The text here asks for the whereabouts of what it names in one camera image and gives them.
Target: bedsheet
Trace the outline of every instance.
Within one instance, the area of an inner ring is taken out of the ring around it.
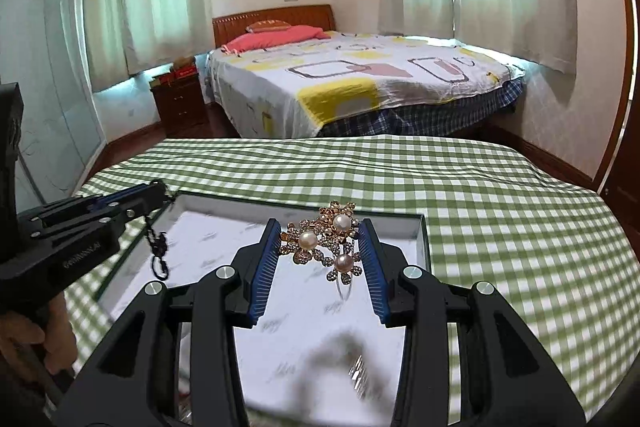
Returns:
[[[640,267],[594,192],[558,181],[503,146],[375,136],[307,140],[164,140],[98,172],[79,194],[162,178],[171,190],[318,208],[423,214],[431,267],[444,282],[494,282],[550,353],[587,417],[640,351]],[[121,237],[124,251],[142,230]],[[66,291],[76,369],[110,321],[93,295],[120,254]],[[460,417],[460,364],[449,331],[450,420]]]
[[[466,48],[329,34],[330,41],[209,55],[216,99],[242,137],[313,137],[337,120],[441,105],[492,92],[515,78],[510,68]]]

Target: flower brooch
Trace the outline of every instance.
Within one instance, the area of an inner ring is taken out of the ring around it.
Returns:
[[[333,266],[327,280],[337,280],[339,273],[342,284],[351,284],[352,275],[362,275],[362,268],[356,265],[360,254],[353,251],[353,241],[358,238],[358,220],[353,219],[355,208],[354,203],[340,206],[338,201],[332,201],[329,208],[320,209],[318,219],[303,219],[299,226],[289,223],[287,232],[280,236],[283,243],[287,243],[280,247],[280,254],[292,253],[295,264],[306,264],[314,259],[323,266]],[[326,248],[332,256],[326,257],[318,247]]]

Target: wooden nightstand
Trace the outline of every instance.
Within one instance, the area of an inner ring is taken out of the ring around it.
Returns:
[[[209,121],[197,74],[152,87],[151,92],[167,137]]]

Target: pillow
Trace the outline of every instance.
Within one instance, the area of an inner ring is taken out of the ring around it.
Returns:
[[[292,26],[280,32],[245,33],[229,44],[222,46],[225,53],[244,53],[251,50],[273,48],[283,44],[293,44],[311,39],[330,39],[322,28],[313,26]]]
[[[260,21],[254,22],[246,27],[247,33],[263,33],[263,32],[283,32],[291,28],[291,24],[284,21]]]

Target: metal bolt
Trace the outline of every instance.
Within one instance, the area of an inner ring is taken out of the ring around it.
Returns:
[[[476,290],[478,290],[482,295],[491,295],[495,288],[494,285],[487,281],[481,281],[476,284]]]
[[[218,279],[231,279],[236,274],[233,266],[221,266],[216,270]]]
[[[162,291],[162,283],[158,281],[150,282],[145,286],[145,293],[147,295],[158,295]]]
[[[402,270],[407,279],[420,279],[422,277],[422,268],[417,266],[407,266]]]

